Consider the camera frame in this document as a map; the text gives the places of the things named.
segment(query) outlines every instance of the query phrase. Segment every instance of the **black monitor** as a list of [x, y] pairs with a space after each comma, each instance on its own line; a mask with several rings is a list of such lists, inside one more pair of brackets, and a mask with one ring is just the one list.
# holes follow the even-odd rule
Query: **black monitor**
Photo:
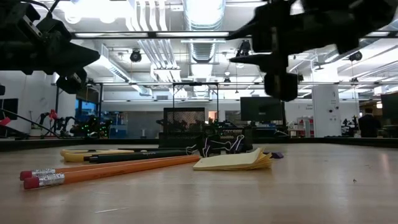
[[398, 93], [381, 95], [381, 103], [384, 119], [398, 118]]
[[241, 97], [242, 121], [282, 121], [284, 105], [271, 97]]

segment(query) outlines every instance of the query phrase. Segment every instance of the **pencil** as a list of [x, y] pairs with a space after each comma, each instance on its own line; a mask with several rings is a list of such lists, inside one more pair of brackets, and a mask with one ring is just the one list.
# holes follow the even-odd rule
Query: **pencil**
[[167, 166], [197, 162], [200, 156], [184, 156], [176, 158], [167, 158], [159, 161], [137, 162], [133, 164], [104, 167], [98, 169], [81, 170], [75, 172], [66, 172], [64, 174], [49, 174], [41, 177], [31, 177], [24, 180], [24, 188], [35, 189], [60, 184], [71, 184], [85, 180], [93, 180], [102, 177], [111, 177], [114, 175], [128, 174], [142, 170], [156, 169]]
[[[174, 158], [174, 157], [146, 159], [145, 162], [158, 161], [158, 160], [162, 160], [162, 159], [171, 159], [171, 158]], [[40, 176], [47, 175], [47, 174], [59, 174], [59, 173], [65, 173], [65, 172], [75, 172], [75, 171], [81, 171], [81, 170], [98, 169], [98, 168], [111, 167], [111, 166], [134, 164], [134, 163], [138, 163], [138, 162], [142, 162], [142, 161], [110, 162], [110, 163], [105, 163], [105, 164], [94, 164], [94, 165], [84, 165], [84, 166], [65, 167], [65, 168], [25, 170], [19, 174], [19, 179], [25, 180], [26, 178], [40, 177]]]

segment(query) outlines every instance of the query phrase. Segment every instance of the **wooden table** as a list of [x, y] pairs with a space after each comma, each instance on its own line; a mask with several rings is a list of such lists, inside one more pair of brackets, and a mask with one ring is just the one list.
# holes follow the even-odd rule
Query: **wooden table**
[[398, 151], [270, 145], [270, 150], [276, 148], [285, 158], [276, 161], [272, 170], [193, 171], [192, 164], [185, 164], [31, 191], [22, 189], [21, 170], [73, 165], [61, 161], [57, 148], [0, 153], [0, 220], [13, 224], [398, 223]]

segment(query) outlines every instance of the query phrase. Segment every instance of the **workbench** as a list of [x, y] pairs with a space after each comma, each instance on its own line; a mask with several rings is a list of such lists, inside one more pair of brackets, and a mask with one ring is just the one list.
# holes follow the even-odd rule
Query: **workbench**
[[[0, 153], [1, 223], [398, 223], [398, 151], [273, 144], [270, 170], [193, 171], [193, 164], [37, 190], [22, 170], [64, 164], [61, 148]], [[151, 145], [84, 145], [117, 149]]]

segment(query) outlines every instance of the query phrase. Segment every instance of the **ventilation duct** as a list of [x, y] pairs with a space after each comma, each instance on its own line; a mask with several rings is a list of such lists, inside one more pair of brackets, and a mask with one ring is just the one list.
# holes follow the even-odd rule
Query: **ventilation duct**
[[[215, 31], [220, 30], [223, 24], [225, 0], [184, 0], [184, 19], [186, 30]], [[190, 56], [193, 63], [210, 63], [214, 60], [216, 44], [190, 44]], [[210, 77], [212, 65], [191, 65], [194, 77]], [[206, 90], [203, 86], [193, 88], [196, 95], [203, 97]]]

